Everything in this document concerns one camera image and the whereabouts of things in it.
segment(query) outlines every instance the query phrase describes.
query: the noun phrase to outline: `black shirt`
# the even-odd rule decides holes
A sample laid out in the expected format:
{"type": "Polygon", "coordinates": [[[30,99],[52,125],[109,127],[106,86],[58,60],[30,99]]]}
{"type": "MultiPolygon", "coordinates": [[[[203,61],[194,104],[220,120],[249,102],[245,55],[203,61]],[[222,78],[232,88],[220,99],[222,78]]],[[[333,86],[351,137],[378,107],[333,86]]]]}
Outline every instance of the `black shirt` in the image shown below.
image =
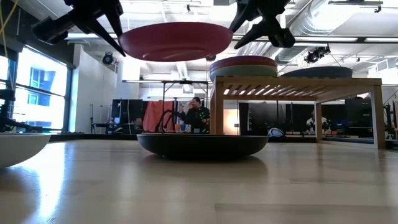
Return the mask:
{"type": "Polygon", "coordinates": [[[192,126],[192,132],[195,128],[199,128],[201,133],[209,130],[208,125],[202,122],[203,119],[210,118],[210,110],[204,106],[201,106],[198,109],[191,108],[188,110],[187,114],[184,112],[180,113],[179,117],[185,122],[185,124],[190,124],[192,126]]]}

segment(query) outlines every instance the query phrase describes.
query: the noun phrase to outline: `yellow cable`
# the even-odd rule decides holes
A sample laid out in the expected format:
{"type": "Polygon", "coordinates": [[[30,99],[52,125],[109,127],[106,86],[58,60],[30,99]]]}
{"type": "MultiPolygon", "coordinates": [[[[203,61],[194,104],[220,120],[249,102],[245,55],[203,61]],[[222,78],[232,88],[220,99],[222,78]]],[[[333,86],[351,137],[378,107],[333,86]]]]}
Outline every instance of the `yellow cable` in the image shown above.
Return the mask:
{"type": "MultiPolygon", "coordinates": [[[[0,5],[0,23],[1,23],[0,34],[2,35],[2,41],[3,41],[3,44],[4,44],[4,54],[5,54],[6,58],[8,58],[8,52],[7,52],[6,35],[5,35],[5,32],[4,32],[4,29],[6,28],[7,23],[8,23],[8,21],[10,20],[10,18],[11,18],[11,16],[12,16],[12,13],[14,13],[15,8],[17,7],[18,2],[19,2],[19,0],[16,0],[16,1],[15,1],[14,6],[12,7],[10,13],[8,14],[5,23],[3,23],[3,19],[2,19],[2,7],[1,7],[1,5],[0,5]]],[[[10,72],[9,69],[8,69],[8,77],[9,77],[9,81],[10,81],[11,90],[14,90],[14,89],[15,89],[15,87],[14,87],[14,77],[12,77],[12,74],[11,74],[11,72],[10,72]]]]}
{"type": "Polygon", "coordinates": [[[11,18],[11,16],[12,16],[12,13],[14,13],[15,8],[16,8],[17,5],[18,5],[18,2],[19,2],[19,0],[15,0],[14,6],[12,7],[10,13],[8,14],[7,19],[6,19],[6,21],[4,22],[4,25],[1,26],[0,34],[1,34],[1,33],[4,31],[4,29],[6,28],[6,25],[7,25],[8,21],[10,20],[10,18],[11,18]]]}
{"type": "MultiPolygon", "coordinates": [[[[2,7],[0,6],[0,22],[1,22],[1,27],[4,27],[4,23],[2,20],[2,7]]],[[[6,44],[6,35],[4,35],[4,32],[1,33],[2,35],[2,42],[4,44],[4,54],[6,55],[6,58],[8,58],[8,53],[7,53],[7,44],[6,44]]]]}

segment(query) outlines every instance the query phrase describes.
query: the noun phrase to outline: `white bowl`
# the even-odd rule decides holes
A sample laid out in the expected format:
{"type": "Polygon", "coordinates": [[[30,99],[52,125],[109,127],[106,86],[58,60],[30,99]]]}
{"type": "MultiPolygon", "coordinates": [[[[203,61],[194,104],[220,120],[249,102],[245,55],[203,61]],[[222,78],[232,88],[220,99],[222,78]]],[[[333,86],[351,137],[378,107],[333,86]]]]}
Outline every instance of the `white bowl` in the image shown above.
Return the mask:
{"type": "Polygon", "coordinates": [[[39,153],[50,134],[0,133],[0,169],[24,162],[39,153]]]}

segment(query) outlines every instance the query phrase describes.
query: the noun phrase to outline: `red plate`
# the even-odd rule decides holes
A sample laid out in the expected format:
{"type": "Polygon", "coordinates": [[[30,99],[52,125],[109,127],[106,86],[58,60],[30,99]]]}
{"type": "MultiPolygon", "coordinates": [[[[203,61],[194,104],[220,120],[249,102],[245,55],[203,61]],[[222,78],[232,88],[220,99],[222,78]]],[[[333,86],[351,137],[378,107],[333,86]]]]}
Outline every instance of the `red plate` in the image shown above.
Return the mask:
{"type": "Polygon", "coordinates": [[[204,22],[168,22],[125,32],[120,46],[130,56],[155,62],[178,62],[205,58],[224,51],[232,32],[204,22]]]}
{"type": "Polygon", "coordinates": [[[276,62],[270,61],[270,60],[263,60],[263,61],[245,61],[245,62],[228,62],[228,63],[223,63],[221,65],[218,66],[212,66],[212,68],[210,69],[210,72],[214,72],[217,69],[220,68],[225,68],[225,67],[230,67],[230,66],[235,66],[235,65],[268,65],[268,66],[272,66],[275,69],[277,69],[278,64],[276,64],[276,62]]]}
{"type": "Polygon", "coordinates": [[[276,64],[276,62],[269,58],[269,57],[263,57],[263,56],[255,56],[255,55],[244,55],[244,56],[235,56],[235,57],[229,57],[225,58],[222,60],[219,60],[217,62],[214,62],[210,65],[210,70],[213,69],[214,67],[219,67],[220,65],[224,63],[231,63],[231,62],[238,62],[240,65],[245,65],[245,62],[255,62],[255,61],[266,61],[266,62],[273,62],[276,64]]]}

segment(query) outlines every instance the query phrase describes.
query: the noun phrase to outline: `wooden table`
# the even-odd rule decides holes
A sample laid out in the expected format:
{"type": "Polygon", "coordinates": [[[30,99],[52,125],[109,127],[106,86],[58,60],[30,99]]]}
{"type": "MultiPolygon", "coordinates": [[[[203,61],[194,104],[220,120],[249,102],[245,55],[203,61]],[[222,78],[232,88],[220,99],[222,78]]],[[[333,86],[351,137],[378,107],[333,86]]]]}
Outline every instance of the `wooden table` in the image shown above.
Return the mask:
{"type": "Polygon", "coordinates": [[[321,104],[367,92],[372,99],[374,145],[364,147],[384,149],[380,78],[216,77],[211,90],[210,133],[224,134],[224,100],[313,101],[317,142],[324,142],[322,125],[317,125],[322,123],[321,104]]]}

